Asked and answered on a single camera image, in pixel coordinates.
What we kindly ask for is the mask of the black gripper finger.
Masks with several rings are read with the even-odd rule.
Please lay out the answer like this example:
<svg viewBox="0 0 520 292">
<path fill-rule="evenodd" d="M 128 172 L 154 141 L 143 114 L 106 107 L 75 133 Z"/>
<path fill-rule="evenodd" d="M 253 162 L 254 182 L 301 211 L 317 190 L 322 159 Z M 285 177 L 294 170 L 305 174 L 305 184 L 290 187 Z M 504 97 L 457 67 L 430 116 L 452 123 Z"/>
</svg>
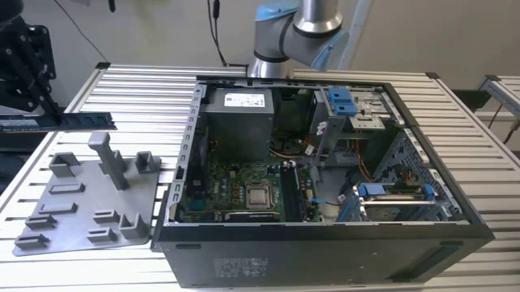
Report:
<svg viewBox="0 0 520 292">
<path fill-rule="evenodd" d="M 44 113 L 37 117 L 39 125 L 61 125 L 63 123 L 63 108 L 59 107 L 48 94 L 39 96 L 39 102 Z"/>
</svg>

